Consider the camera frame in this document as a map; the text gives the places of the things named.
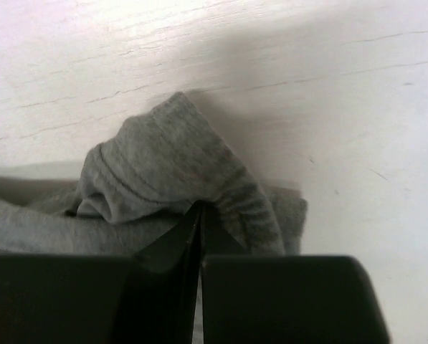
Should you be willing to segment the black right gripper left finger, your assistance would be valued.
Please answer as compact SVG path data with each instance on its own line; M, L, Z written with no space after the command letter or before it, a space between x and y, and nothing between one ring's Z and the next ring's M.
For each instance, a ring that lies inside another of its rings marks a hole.
M0 252L0 343L190 343L200 220L131 257Z

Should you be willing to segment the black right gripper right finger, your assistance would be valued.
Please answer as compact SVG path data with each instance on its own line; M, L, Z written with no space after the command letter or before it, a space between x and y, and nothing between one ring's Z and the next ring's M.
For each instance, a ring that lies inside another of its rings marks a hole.
M350 256L254 256L201 218L205 343L388 343L374 286Z

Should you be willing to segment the grey drawstring shorts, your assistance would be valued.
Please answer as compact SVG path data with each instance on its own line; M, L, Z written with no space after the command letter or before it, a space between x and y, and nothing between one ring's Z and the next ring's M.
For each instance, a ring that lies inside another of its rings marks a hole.
M251 255L300 253L307 202L262 186L182 92L90 149L77 181L0 176L0 252L131 257L195 204ZM190 343L203 340L202 306L198 275Z

